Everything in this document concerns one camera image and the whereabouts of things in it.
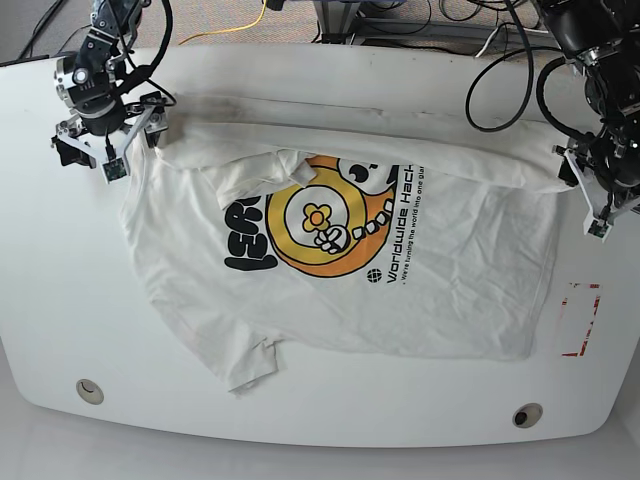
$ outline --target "globe icon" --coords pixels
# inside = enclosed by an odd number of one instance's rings
[[[372,268],[371,270],[369,270],[367,272],[367,280],[369,280],[371,283],[378,283],[380,280],[382,280],[382,272],[380,271],[380,269]]]

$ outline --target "t-shirt sleeve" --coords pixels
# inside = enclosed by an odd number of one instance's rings
[[[202,321],[198,322],[201,327],[194,330],[169,302],[152,299],[151,303],[174,335],[225,384],[228,391],[240,393],[262,377],[278,371],[275,342],[247,324],[203,312]]]

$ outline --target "black wire bundle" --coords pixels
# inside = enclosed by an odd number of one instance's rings
[[[127,44],[125,43],[125,40],[124,40],[124,35],[122,34],[122,29],[120,28],[120,21],[113,8],[113,4],[111,0],[106,0],[106,2],[107,2],[107,5],[109,6],[109,10],[111,11],[111,15],[113,16],[113,19],[116,22],[116,26],[118,29],[118,37],[120,38],[120,42],[122,43],[122,48],[124,49],[125,58],[127,59],[127,61],[129,62],[129,65],[131,65],[131,68],[133,69],[133,71],[129,75],[129,77],[132,78],[132,82],[134,82],[132,84],[135,85],[135,83],[138,83],[137,81],[140,79],[143,82],[147,82],[149,85],[160,90],[160,92],[162,92],[171,100],[172,103],[165,105],[166,107],[175,106],[178,103],[175,97],[171,95],[163,87],[158,85],[156,82],[151,80],[151,75],[153,75],[153,72],[156,70],[156,68],[158,68],[158,65],[160,65],[160,62],[162,61],[165,54],[167,53],[167,49],[169,48],[169,41],[171,40],[171,33],[173,32],[173,10],[171,9],[171,4],[169,3],[169,0],[162,0],[162,6],[164,8],[166,25],[165,25],[165,31],[162,37],[162,42],[160,43],[160,48],[158,50],[158,53],[156,54],[153,61],[149,65],[144,65],[142,67],[138,67],[131,59],[131,55],[129,53],[129,50],[127,49]],[[135,86],[134,87],[131,86],[132,84],[125,85],[126,83],[127,82],[125,81],[122,85],[120,85],[119,87],[120,94],[128,93],[133,88],[135,88]]]

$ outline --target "floor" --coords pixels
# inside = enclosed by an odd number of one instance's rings
[[[405,5],[387,12],[401,18],[426,21],[445,20],[439,4],[445,3],[447,13],[456,18],[467,16],[474,7],[466,0],[407,0]],[[0,16],[0,31],[3,33],[0,43],[0,62],[10,61],[17,57],[22,47],[31,36],[31,32],[53,0],[4,0]],[[55,54],[65,40],[78,27],[89,23],[91,0],[68,0],[56,18],[44,32],[34,48],[34,55]],[[175,27],[172,44],[192,33],[245,25],[255,20],[260,13],[260,0],[180,0],[172,1]],[[537,16],[530,4],[523,5],[520,16],[525,26],[533,27]],[[495,25],[496,13],[485,10],[480,12],[472,22]],[[203,37],[194,43],[215,42],[309,42],[316,34],[316,15],[311,1],[292,1],[285,3],[282,12],[267,10],[262,22],[256,27],[232,34]],[[164,16],[159,0],[145,10],[137,47],[155,47],[159,44],[164,30]],[[84,38],[78,33],[69,42],[65,50],[77,48]]]

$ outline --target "black cable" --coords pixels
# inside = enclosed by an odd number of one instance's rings
[[[42,16],[42,18],[38,22],[38,24],[36,24],[36,28],[33,31],[33,35],[31,35],[31,38],[29,39],[27,44],[24,46],[24,48],[20,52],[20,55],[18,55],[17,60],[24,58],[27,52],[33,48],[33,44],[35,43],[35,41],[38,39],[38,37],[40,37],[40,34],[49,25],[54,15],[58,12],[58,10],[60,10],[60,7],[62,7],[62,5],[64,5],[66,1],[67,0],[56,0],[53,3],[53,5],[49,7],[49,9],[45,12],[45,14]]]
[[[506,6],[506,1],[505,0],[495,0],[495,1],[489,1],[489,0],[467,0],[467,2],[469,3],[473,3],[474,5],[480,5],[484,8],[487,8],[489,10],[493,10],[494,12],[507,12],[509,11],[509,7]],[[514,8],[518,8],[522,5],[524,5],[527,2],[527,0],[516,0],[513,3],[513,7]],[[500,4],[505,4],[504,7],[495,7],[494,5],[500,5]]]
[[[62,52],[62,50],[64,49],[64,47],[67,46],[67,44],[71,41],[71,39],[73,37],[75,37],[79,32],[81,32],[82,30],[86,29],[86,28],[90,28],[91,25],[83,25],[80,28],[76,28],[73,33],[71,35],[69,35],[69,37],[64,41],[64,43],[62,44],[62,46],[60,47],[60,49],[58,50],[58,52],[56,53],[56,55],[60,55],[60,53]]]
[[[401,7],[404,2],[392,2],[388,7],[381,7],[377,2],[369,2],[369,6],[373,7],[374,10],[378,10],[379,12],[388,12],[389,10],[394,10],[398,7]]]
[[[442,13],[442,16],[447,20],[451,20],[452,22],[466,22],[468,20],[471,20],[472,18],[475,18],[480,13],[480,11],[484,8],[482,5],[477,4],[476,9],[466,17],[455,18],[450,16],[449,13],[447,12],[447,9],[445,7],[445,0],[438,0],[438,7],[440,8],[440,13]]]
[[[547,107],[547,102],[544,98],[544,86],[547,83],[547,79],[553,73],[554,70],[560,68],[561,66],[566,64],[566,59],[564,57],[556,58],[555,60],[551,60],[540,72],[540,76],[538,77],[538,83],[536,85],[536,99],[538,101],[538,107],[540,107],[540,111],[544,118],[553,126],[556,130],[564,133],[567,137],[573,138],[578,142],[582,143],[590,143],[591,137],[585,135],[584,133],[579,132],[578,130],[568,127],[564,123],[560,122],[557,118],[553,116],[549,107]]]
[[[173,33],[173,10],[171,9],[171,3],[169,0],[161,0],[164,9],[164,18],[166,25],[164,27],[164,35],[162,36],[162,42],[160,42],[160,49],[156,54],[156,57],[151,62],[151,74],[158,68],[160,62],[167,53],[169,48],[169,42],[171,41],[171,34]]]
[[[513,4],[511,3],[511,0],[504,0],[504,3],[507,7],[507,9],[509,10],[509,13],[511,14],[511,17],[513,18],[514,23],[516,24],[516,28],[518,29],[518,33],[520,34],[520,37],[522,38],[522,44],[524,46],[524,51],[527,54],[527,64],[528,64],[528,68],[529,68],[529,72],[528,72],[528,78],[527,78],[527,90],[524,94],[524,98],[522,99],[522,104],[520,105],[520,108],[518,109],[518,111],[516,112],[516,114],[511,118],[511,120],[507,121],[506,123],[503,123],[502,125],[498,125],[497,127],[483,127],[481,125],[478,125],[473,118],[471,118],[471,97],[473,95],[473,91],[476,88],[476,85],[478,84],[478,82],[480,81],[480,79],[482,79],[482,77],[484,77],[484,75],[491,70],[491,68],[493,68],[495,65],[497,65],[498,63],[500,63],[501,61],[504,61],[505,57],[507,57],[507,55],[503,55],[498,61],[497,63],[494,62],[491,65],[489,65],[489,67],[485,70],[483,70],[480,75],[478,75],[478,77],[476,77],[476,79],[473,81],[473,83],[471,84],[471,87],[469,87],[469,92],[467,93],[467,99],[465,101],[465,106],[464,106],[464,110],[465,110],[465,115],[467,117],[467,121],[469,122],[469,124],[475,128],[476,130],[479,130],[481,132],[484,133],[495,133],[495,132],[500,132],[502,130],[506,130],[507,128],[509,128],[510,126],[512,126],[514,123],[516,123],[520,117],[522,116],[522,114],[524,113],[525,109],[527,108],[527,105],[529,104],[529,100],[531,99],[531,93],[533,92],[533,81],[534,81],[534,64],[533,64],[533,50],[531,47],[531,44],[529,43],[529,38],[527,37],[527,33],[524,31],[524,27],[522,26],[522,23],[520,22],[520,18],[518,17],[518,14],[516,13],[516,10],[513,6]]]
[[[555,48],[555,47],[530,47],[530,50],[531,50],[531,52],[544,50],[544,51],[549,51],[549,52],[562,53],[562,51],[559,48]],[[471,96],[473,95],[473,91],[475,90],[475,88],[478,85],[478,83],[480,82],[480,80],[482,80],[482,78],[487,73],[489,73],[491,70],[493,70],[493,68],[495,68],[496,65],[499,65],[500,63],[510,59],[511,57],[515,57],[516,55],[521,55],[523,53],[527,53],[527,50],[525,50],[524,48],[520,48],[518,50],[513,50],[512,52],[509,52],[509,53],[503,55],[502,57],[494,60],[492,63],[489,64],[489,66],[487,66],[484,70],[482,70],[482,72],[480,72],[480,74],[476,77],[476,79],[471,84],[471,87],[469,87],[469,92],[467,93],[467,99],[466,99],[466,102],[465,102],[465,113],[467,114],[467,120],[469,120],[469,104],[471,103]]]
[[[413,32],[403,32],[401,35],[415,35],[416,33],[421,32],[422,30],[424,30],[425,28],[427,28],[429,26],[429,24],[431,23],[431,16],[433,15],[433,8],[431,7],[431,0],[427,0],[427,5],[429,5],[429,17],[427,18],[427,21],[425,22],[425,24],[422,25],[417,30],[414,30]],[[390,32],[388,30],[383,30],[381,28],[373,26],[370,23],[367,23],[366,21],[364,22],[364,25],[366,25],[369,28],[373,28],[374,30],[377,30],[378,32],[388,33],[389,35],[398,35],[398,32]]]

